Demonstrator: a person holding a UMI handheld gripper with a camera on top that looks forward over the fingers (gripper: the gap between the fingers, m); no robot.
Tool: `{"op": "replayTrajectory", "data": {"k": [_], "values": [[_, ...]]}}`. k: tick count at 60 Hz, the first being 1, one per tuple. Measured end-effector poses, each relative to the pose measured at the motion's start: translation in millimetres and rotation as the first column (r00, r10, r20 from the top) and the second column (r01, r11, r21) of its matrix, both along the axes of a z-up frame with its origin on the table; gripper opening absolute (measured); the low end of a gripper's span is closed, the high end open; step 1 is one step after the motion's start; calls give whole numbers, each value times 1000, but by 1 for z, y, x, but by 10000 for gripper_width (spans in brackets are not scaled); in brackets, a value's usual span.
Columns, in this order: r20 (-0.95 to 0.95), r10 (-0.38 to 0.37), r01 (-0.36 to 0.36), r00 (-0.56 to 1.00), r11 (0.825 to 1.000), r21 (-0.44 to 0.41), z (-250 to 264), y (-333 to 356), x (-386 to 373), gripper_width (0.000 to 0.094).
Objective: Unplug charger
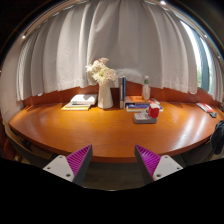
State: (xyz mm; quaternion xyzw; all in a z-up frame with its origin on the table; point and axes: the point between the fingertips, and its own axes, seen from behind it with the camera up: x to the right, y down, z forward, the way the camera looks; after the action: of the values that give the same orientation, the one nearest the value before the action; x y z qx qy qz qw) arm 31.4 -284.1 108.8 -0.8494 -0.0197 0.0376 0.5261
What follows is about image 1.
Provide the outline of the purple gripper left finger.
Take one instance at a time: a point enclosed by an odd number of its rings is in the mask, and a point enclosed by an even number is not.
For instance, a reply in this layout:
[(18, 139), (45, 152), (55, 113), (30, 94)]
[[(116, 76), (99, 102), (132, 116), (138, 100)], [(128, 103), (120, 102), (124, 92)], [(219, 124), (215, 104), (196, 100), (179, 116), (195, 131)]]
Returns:
[(88, 145), (68, 156), (57, 156), (44, 167), (44, 170), (81, 186), (91, 158), (92, 146)]

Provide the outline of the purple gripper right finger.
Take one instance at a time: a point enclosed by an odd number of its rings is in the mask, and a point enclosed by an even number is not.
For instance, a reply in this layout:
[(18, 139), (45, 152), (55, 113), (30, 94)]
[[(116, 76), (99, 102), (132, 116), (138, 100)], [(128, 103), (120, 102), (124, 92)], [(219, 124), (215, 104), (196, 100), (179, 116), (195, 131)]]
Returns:
[(159, 156), (139, 145), (134, 151), (145, 184), (152, 183), (182, 169), (170, 156)]

